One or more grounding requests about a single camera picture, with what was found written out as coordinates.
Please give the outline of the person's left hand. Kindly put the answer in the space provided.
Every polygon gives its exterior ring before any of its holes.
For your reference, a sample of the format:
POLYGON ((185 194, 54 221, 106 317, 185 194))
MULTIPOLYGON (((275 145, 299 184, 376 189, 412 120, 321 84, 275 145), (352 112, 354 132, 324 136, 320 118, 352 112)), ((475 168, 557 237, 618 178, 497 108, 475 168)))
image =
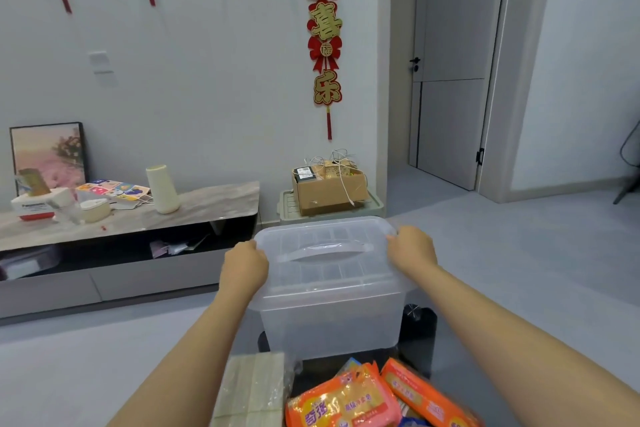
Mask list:
POLYGON ((248 241, 240 242, 225 253, 219 291, 247 305, 266 283, 268 273, 269 270, 260 272, 251 269, 248 263, 248 241))

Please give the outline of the person's right hand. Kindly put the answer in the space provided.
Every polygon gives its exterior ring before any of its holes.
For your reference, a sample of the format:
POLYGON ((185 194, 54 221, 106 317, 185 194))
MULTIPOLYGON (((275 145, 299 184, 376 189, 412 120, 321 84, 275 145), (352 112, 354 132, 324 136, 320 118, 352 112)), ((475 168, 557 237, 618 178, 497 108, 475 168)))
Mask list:
POLYGON ((439 268, 433 240, 428 234, 417 227, 408 225, 400 227, 397 232, 399 230, 404 230, 406 233, 404 239, 406 267, 395 267, 397 270, 405 277, 414 280, 425 276, 428 271, 439 268))

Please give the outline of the clear plastic storage box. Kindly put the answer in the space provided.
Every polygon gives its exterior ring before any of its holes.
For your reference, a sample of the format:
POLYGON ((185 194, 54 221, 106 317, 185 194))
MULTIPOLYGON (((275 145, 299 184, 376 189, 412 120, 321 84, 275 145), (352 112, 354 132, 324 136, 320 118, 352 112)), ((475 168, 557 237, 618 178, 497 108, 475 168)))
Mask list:
POLYGON ((269 261, 250 302, 271 352, 295 360, 393 348, 415 284, 388 260, 385 219, 364 216, 273 227, 255 236, 269 261))

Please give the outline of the pale green plastic crate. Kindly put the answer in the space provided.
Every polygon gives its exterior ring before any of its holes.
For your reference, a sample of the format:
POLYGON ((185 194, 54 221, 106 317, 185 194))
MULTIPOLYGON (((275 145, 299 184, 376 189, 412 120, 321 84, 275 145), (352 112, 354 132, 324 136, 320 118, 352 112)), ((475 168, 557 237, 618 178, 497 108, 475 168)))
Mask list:
POLYGON ((369 192, 369 199, 362 203, 362 206, 347 209, 345 206, 327 207, 325 212, 304 216, 300 211, 298 200, 294 196, 294 191, 284 190, 280 193, 280 198, 276 206, 276 213, 280 225, 291 225, 301 223, 311 223, 317 221, 343 220, 351 218, 361 218, 363 216, 385 217, 385 205, 377 195, 369 192))

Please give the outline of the brown cardboard box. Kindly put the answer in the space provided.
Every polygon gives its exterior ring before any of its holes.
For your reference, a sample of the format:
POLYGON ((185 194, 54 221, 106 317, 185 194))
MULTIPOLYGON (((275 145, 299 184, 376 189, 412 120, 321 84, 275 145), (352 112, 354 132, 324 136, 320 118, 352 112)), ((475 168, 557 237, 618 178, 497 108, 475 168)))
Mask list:
POLYGON ((291 177, 304 216, 320 214, 329 206, 362 206, 369 199, 366 174, 348 158, 295 167, 291 177))

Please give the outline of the grey tv cabinet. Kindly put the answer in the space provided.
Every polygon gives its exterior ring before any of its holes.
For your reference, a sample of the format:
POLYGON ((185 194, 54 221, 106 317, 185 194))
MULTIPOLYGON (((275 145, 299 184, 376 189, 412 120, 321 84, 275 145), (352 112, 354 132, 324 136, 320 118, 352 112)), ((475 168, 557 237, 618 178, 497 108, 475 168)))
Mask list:
POLYGON ((260 183, 180 195, 169 214, 117 210, 97 223, 22 221, 0 212, 0 259, 53 257, 57 265, 0 280, 0 326, 98 309, 107 303, 211 291, 225 253, 253 237, 260 183))

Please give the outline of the pack of beige soap bars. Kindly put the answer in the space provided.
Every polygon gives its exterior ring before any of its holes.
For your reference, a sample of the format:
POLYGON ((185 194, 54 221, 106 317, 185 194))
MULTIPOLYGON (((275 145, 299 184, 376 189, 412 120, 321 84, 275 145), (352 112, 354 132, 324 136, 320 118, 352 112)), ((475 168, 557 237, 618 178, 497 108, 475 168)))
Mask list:
POLYGON ((231 356, 209 427, 284 427, 294 361, 283 352, 231 356))

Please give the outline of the orange soap packet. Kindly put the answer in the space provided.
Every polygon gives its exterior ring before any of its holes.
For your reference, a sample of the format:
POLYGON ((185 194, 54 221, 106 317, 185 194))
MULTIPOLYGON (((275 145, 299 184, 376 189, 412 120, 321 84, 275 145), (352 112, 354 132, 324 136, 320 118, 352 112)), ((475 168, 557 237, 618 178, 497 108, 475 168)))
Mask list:
POLYGON ((471 410, 454 402, 395 358, 386 361, 380 375, 404 406, 433 427, 486 427, 471 410))
POLYGON ((285 427, 398 427, 403 414, 377 363, 364 363, 288 400, 285 427))

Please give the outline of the colourful card sheet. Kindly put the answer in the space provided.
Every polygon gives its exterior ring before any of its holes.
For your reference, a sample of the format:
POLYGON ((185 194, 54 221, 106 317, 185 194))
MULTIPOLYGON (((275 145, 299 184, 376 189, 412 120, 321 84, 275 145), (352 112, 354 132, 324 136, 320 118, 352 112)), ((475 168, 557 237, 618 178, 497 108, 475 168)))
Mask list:
POLYGON ((114 209, 134 209, 142 204, 153 204, 148 187, 114 180, 93 180, 74 189, 78 202, 106 199, 114 209))

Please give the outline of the round cream tape roll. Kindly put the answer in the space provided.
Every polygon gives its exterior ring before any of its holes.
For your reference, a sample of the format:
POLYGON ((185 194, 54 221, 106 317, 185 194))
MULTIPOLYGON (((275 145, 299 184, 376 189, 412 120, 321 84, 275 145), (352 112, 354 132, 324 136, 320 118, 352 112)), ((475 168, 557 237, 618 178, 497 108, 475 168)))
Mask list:
POLYGON ((89 199, 79 203, 79 213, 84 223, 96 223, 111 215, 111 204, 106 198, 89 199))

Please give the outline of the grey door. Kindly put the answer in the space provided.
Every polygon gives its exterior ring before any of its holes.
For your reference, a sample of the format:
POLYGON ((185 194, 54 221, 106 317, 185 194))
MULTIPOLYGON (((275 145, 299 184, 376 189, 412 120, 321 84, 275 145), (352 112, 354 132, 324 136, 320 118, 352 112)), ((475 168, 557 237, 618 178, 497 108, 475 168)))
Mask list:
POLYGON ((409 164, 476 187, 502 0, 415 0, 409 164))

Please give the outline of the long red hanging decoration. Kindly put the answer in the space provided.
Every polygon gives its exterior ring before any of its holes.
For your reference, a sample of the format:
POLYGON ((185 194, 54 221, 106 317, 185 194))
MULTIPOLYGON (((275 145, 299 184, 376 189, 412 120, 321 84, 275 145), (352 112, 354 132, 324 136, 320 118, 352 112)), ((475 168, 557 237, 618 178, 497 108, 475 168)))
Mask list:
POLYGON ((331 106, 342 101, 338 80, 339 58, 342 52, 340 36, 343 21, 338 16, 337 0, 310 0, 307 29, 308 52, 316 74, 313 86, 314 105, 326 114, 327 140, 333 140, 331 106))

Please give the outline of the framed pink landscape picture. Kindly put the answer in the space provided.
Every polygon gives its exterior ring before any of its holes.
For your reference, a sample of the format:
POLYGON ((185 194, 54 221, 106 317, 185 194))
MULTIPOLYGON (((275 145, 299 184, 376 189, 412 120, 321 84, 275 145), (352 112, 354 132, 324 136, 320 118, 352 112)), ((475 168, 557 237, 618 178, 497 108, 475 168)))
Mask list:
POLYGON ((81 122, 12 126, 13 173, 36 169, 48 188, 76 188, 89 180, 84 125, 81 122))

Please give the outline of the white and red box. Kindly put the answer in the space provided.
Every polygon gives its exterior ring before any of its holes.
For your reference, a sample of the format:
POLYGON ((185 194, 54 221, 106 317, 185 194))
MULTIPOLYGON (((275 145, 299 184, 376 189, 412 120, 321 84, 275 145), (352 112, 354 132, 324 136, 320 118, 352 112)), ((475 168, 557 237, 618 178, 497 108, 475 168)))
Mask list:
POLYGON ((21 194, 11 200, 13 212, 23 221, 46 220, 54 217, 54 209, 47 203, 53 193, 31 196, 21 194))

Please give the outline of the white wall switch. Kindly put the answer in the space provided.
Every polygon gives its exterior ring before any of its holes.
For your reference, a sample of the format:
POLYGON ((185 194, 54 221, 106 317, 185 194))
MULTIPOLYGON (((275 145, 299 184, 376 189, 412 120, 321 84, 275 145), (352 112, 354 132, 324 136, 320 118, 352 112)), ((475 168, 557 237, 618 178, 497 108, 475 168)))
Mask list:
POLYGON ((107 51, 89 51, 87 52, 87 56, 93 75, 109 75, 114 73, 107 51))

